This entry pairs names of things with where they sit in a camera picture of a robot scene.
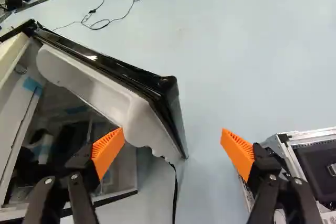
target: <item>silver metal frame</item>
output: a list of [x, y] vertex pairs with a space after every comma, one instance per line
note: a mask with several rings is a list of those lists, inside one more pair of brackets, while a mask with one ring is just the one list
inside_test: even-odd
[[[286, 142], [286, 144], [280, 141], [280, 134], [286, 134], [288, 136], [288, 141]], [[270, 147], [276, 154], [283, 158], [293, 177], [299, 177], [307, 181], [307, 178], [305, 177], [301, 165], [293, 150], [308, 145], [334, 141], [336, 141], [336, 127], [330, 127], [312, 131], [292, 131], [278, 133], [270, 136], [265, 141], [261, 142], [260, 145], [263, 148]], [[251, 212], [254, 199], [251, 198], [251, 192], [246, 186], [244, 180], [239, 177], [239, 181], [244, 191], [244, 197], [246, 199], [248, 211]], [[336, 210], [329, 210], [325, 206], [321, 205], [318, 201], [316, 201], [316, 204], [319, 208], [321, 218], [324, 223], [336, 224]]]

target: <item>blue tape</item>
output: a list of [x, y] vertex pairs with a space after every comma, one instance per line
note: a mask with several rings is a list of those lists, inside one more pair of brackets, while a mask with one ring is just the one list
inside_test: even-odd
[[30, 90], [31, 92], [35, 92], [36, 95], [38, 96], [42, 94], [42, 89], [43, 89], [42, 85], [38, 83], [37, 81], [35, 81], [34, 79], [32, 79], [31, 77], [27, 77], [27, 79], [23, 83], [23, 87], [25, 89]]

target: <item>black panel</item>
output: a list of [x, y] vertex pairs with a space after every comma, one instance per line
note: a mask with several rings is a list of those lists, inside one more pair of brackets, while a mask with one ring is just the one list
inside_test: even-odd
[[336, 177], [328, 165], [336, 163], [336, 142], [321, 142], [294, 150], [315, 198], [321, 203], [336, 200]]

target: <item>screw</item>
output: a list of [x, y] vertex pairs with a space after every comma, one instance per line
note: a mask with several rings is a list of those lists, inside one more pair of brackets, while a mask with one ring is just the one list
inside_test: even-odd
[[299, 180], [298, 178], [295, 179], [295, 183], [298, 184], [298, 185], [302, 185], [302, 181]]
[[50, 184], [51, 182], [53, 182], [52, 179], [51, 178], [47, 178], [46, 181], [44, 181], [44, 184], [47, 185], [47, 184]]

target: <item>open door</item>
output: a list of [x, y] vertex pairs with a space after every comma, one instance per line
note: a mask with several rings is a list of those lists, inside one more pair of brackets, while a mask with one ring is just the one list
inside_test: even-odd
[[[59, 97], [59, 90], [75, 95], [75, 104], [84, 102], [122, 127], [129, 144], [148, 146], [154, 156], [172, 164], [188, 157], [174, 76], [161, 77], [100, 54], [34, 20], [0, 41], [0, 135], [5, 139], [0, 146], [1, 204], [42, 89], [52, 87]], [[128, 153], [124, 157], [130, 163]], [[25, 209], [6, 209], [5, 219], [23, 216]]]

